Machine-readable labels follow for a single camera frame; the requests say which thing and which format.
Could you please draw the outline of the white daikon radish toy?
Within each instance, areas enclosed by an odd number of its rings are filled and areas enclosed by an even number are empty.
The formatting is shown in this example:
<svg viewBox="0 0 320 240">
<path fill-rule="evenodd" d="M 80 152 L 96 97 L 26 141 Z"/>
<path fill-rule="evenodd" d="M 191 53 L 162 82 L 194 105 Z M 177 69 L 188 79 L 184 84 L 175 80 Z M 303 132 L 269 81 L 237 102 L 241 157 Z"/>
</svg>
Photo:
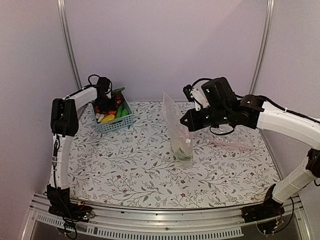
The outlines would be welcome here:
<svg viewBox="0 0 320 240">
<path fill-rule="evenodd" d="M 171 141 L 173 155 L 181 161 L 193 160 L 193 142 L 191 137 L 177 137 Z"/>
</svg>

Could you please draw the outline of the orange pepper toy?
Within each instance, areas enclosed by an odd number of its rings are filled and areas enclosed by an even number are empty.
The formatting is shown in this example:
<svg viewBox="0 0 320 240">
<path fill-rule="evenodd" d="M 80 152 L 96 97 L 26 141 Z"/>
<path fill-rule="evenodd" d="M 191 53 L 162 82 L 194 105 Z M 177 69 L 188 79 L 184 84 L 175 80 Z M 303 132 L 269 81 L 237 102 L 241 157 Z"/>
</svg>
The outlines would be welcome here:
<svg viewBox="0 0 320 240">
<path fill-rule="evenodd" d="M 117 115 L 117 110 L 109 110 L 107 113 L 108 113 L 109 115 L 114 115 L 114 116 L 116 116 L 116 115 Z"/>
</svg>

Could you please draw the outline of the white garlic toy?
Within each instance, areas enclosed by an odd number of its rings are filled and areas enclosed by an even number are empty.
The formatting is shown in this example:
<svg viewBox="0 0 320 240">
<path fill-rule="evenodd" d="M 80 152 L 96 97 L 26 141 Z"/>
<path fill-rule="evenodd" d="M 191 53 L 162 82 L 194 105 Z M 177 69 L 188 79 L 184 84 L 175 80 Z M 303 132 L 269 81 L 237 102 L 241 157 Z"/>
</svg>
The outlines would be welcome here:
<svg viewBox="0 0 320 240">
<path fill-rule="evenodd" d="M 105 118 L 105 114 L 103 114 L 103 113 L 96 113 L 96 114 L 95 114 L 95 118 L 96 118 L 97 123 L 100 123 L 100 122 Z"/>
</svg>

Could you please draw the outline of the dark red apple toy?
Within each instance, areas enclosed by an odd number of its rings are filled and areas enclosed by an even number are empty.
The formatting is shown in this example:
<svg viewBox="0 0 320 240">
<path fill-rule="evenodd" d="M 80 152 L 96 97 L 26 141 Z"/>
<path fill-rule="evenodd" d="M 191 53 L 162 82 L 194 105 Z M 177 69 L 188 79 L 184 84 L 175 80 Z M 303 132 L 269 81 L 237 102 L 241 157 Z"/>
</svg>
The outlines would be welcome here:
<svg viewBox="0 0 320 240">
<path fill-rule="evenodd" d="M 114 97 L 115 97 L 116 105 L 117 105 L 117 106 L 120 106 L 120 105 L 123 104 L 123 102 L 124 102 L 124 96 L 123 96 L 122 93 L 118 92 L 118 93 L 116 93 L 116 94 L 114 95 Z"/>
</svg>

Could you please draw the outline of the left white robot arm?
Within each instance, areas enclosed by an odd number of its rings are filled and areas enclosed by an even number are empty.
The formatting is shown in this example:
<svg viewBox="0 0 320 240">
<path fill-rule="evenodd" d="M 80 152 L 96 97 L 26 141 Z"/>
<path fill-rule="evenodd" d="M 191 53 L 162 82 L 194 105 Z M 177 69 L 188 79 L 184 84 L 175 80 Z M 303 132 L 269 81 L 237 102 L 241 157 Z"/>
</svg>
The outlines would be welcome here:
<svg viewBox="0 0 320 240">
<path fill-rule="evenodd" d="M 112 97 L 113 84 L 110 79 L 99 75 L 97 82 L 91 82 L 82 89 L 64 98 L 52 101 L 50 127 L 53 133 L 53 151 L 51 175 L 47 185 L 47 195 L 69 196 L 68 166 L 71 144 L 79 129 L 78 110 L 92 103 L 99 114 L 116 109 L 116 100 Z"/>
</svg>

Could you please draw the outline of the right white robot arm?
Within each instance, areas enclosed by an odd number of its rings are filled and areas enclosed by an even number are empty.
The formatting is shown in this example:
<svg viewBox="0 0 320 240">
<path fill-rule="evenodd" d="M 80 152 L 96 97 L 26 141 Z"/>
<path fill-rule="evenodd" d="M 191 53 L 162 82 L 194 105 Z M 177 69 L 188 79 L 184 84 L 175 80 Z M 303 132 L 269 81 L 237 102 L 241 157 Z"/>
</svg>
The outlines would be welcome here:
<svg viewBox="0 0 320 240">
<path fill-rule="evenodd" d="M 309 147 L 302 162 L 268 189 L 258 213 L 269 218 L 290 197 L 320 177 L 320 121 L 275 103 L 264 95 L 235 93 L 225 77 L 200 78 L 182 89 L 195 106 L 180 119 L 189 132 L 228 125 L 275 133 Z"/>
</svg>

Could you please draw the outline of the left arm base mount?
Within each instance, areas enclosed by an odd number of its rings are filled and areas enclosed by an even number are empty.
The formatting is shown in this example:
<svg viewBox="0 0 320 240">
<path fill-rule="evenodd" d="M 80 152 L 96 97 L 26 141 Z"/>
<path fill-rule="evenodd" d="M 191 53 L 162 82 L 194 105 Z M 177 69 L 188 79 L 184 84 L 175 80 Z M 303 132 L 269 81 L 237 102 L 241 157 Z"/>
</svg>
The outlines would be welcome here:
<svg viewBox="0 0 320 240">
<path fill-rule="evenodd" d="M 48 212 L 74 222 L 88 222 L 95 216 L 93 208 L 84 201 L 72 203 L 70 200 L 70 188 L 61 189 L 51 185 L 46 188 L 47 198 L 50 202 Z"/>
</svg>

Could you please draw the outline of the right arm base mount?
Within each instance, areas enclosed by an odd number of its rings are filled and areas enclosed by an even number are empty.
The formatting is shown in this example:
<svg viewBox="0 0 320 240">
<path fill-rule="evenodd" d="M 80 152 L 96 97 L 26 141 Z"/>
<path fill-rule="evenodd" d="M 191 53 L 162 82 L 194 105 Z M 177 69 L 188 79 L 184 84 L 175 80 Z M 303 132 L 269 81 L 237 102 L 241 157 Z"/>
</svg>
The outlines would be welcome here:
<svg viewBox="0 0 320 240">
<path fill-rule="evenodd" d="M 270 235 L 276 232 L 280 223 L 276 220 L 276 217 L 280 217 L 281 220 L 282 215 L 285 213 L 283 204 L 272 199 L 275 186 L 276 185 L 273 184 L 267 190 L 262 203 L 241 208 L 241 217 L 244 219 L 245 223 L 273 218 L 273 220 L 265 221 L 257 225 L 258 230 L 264 235 Z"/>
</svg>

